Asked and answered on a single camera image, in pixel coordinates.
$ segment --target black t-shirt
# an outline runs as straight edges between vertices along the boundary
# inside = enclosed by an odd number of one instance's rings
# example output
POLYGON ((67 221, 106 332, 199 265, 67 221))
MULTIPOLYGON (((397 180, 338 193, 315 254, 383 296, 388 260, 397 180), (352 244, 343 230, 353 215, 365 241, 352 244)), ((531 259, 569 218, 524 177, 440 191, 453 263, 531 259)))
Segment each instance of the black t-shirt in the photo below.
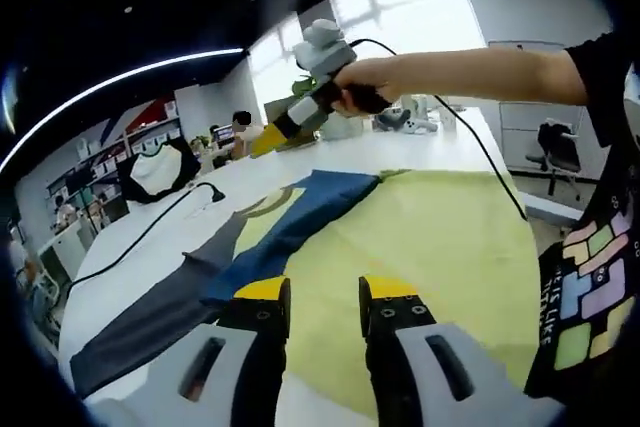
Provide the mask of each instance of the black t-shirt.
POLYGON ((602 375, 638 292, 640 150, 625 115, 632 50, 622 36, 567 52, 586 87, 598 141, 611 150, 582 219, 540 256, 540 347, 526 391, 572 404, 602 375))

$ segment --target black chair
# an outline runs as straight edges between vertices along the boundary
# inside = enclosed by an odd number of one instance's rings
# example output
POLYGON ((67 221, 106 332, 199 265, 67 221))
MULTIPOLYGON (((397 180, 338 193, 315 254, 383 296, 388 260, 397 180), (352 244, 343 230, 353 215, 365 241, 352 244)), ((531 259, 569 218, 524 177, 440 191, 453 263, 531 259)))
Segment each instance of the black chair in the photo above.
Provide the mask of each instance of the black chair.
POLYGON ((580 158, 576 149, 577 135, 571 128, 552 119, 540 126, 538 130, 538 144, 544 152, 543 156, 527 155, 530 162, 540 164, 543 172, 551 173, 547 194, 553 196, 558 177, 565 178, 576 193, 576 200, 580 201, 580 191, 576 185, 576 176, 581 171, 580 158))

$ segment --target ceiling light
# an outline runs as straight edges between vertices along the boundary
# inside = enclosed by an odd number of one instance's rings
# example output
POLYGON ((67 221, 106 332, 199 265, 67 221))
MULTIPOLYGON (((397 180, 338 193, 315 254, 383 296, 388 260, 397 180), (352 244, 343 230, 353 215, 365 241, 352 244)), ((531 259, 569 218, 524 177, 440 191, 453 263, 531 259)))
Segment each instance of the ceiling light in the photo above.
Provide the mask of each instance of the ceiling light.
MULTIPOLYGON (((130 70, 129 72, 125 72, 124 74, 120 74, 120 75, 116 75, 115 77, 111 77, 110 79, 107 79, 107 80, 105 80, 103 82, 100 82, 99 84, 96 84, 93 87, 89 87, 84 92, 80 92, 75 97, 72 97, 71 99, 67 100, 61 106, 56 107, 54 110, 52 110, 47 115, 45 115, 40 121, 38 121, 36 123, 36 125, 31 127, 31 129, 29 129, 29 131, 24 135, 24 137, 22 137, 18 142, 16 142, 16 145, 13 146, 13 148, 9 151, 7 156, 2 160, 2 163, 0 164, 0 173, 5 169, 5 167, 7 166, 9 161, 11 160, 11 158, 14 155, 16 155, 18 150, 20 150, 20 148, 31 137, 33 137, 34 134, 38 130, 40 130, 42 127, 44 127, 44 125, 47 122, 49 122, 56 115, 61 113, 63 110, 67 109, 68 107, 71 107, 76 102, 84 99, 85 97, 93 94, 94 92, 97 92, 98 90, 103 89, 104 87, 107 87, 108 85, 115 84, 116 82, 124 80, 124 79, 126 79, 128 77, 132 77, 134 75, 141 74, 142 72, 146 72, 147 70, 157 69, 159 67, 164 67, 165 65, 177 64, 179 62, 186 62, 187 60, 203 59, 203 58, 206 58, 206 57, 217 57, 219 55, 239 54, 239 53, 243 52, 243 50, 244 49, 224 49, 224 50, 212 50, 212 51, 209 51, 209 52, 200 52, 198 54, 183 55, 182 57, 175 57, 173 59, 167 59, 167 60, 163 60, 163 61, 160 61, 160 62, 155 62, 153 64, 145 65, 144 67, 138 67, 137 69, 130 70)), ((3 107, 4 107, 5 118, 10 118, 10 113, 7 110, 7 103, 3 102, 3 107)))

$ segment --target gray cloth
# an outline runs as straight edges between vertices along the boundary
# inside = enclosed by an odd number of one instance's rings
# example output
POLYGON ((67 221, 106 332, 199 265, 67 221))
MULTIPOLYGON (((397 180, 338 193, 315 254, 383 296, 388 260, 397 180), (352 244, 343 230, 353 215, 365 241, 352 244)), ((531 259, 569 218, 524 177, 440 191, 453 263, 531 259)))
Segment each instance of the gray cloth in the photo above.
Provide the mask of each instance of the gray cloth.
POLYGON ((71 358, 73 382, 81 398, 153 360, 195 326, 216 320, 225 303, 204 305, 200 299, 210 281, 231 265, 245 224, 244 216, 232 215, 199 249, 185 253, 175 272, 71 358))

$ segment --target computer monitor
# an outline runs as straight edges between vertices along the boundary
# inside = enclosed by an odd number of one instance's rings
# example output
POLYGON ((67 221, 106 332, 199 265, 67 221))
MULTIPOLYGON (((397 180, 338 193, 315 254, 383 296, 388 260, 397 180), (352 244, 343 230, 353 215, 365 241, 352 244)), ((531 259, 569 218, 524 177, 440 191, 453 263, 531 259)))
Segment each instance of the computer monitor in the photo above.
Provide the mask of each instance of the computer monitor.
POLYGON ((218 143, 218 147, 224 147, 225 145, 233 142, 234 134, 231 125, 225 125, 219 127, 213 131, 213 140, 218 143))

